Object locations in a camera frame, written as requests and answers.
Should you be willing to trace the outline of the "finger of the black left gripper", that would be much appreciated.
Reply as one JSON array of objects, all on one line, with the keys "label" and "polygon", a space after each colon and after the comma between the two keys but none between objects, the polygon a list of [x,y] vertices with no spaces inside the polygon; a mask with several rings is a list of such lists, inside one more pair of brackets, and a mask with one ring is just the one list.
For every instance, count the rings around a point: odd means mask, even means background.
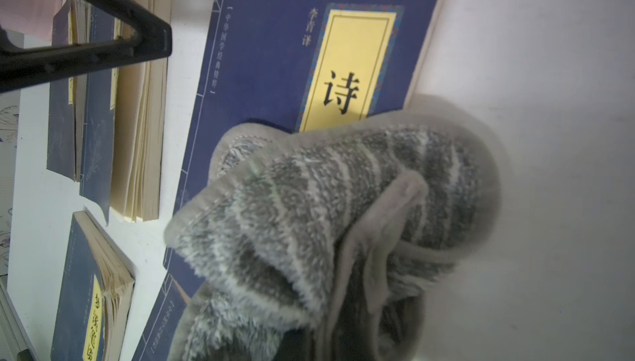
[{"label": "finger of the black left gripper", "polygon": [[1,30],[1,92],[63,78],[167,58],[172,53],[170,24],[133,0],[85,0],[134,30],[129,39],[23,49]]}]

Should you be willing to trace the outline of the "grey striped cleaning cloth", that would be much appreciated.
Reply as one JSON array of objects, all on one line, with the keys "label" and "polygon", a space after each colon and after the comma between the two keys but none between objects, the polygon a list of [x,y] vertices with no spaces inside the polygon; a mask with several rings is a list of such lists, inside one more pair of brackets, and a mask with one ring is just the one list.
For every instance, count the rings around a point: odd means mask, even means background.
[{"label": "grey striped cleaning cloth", "polygon": [[500,202],[487,145],[442,118],[235,126],[165,229],[203,280],[169,359],[414,359],[428,290],[488,239]]}]

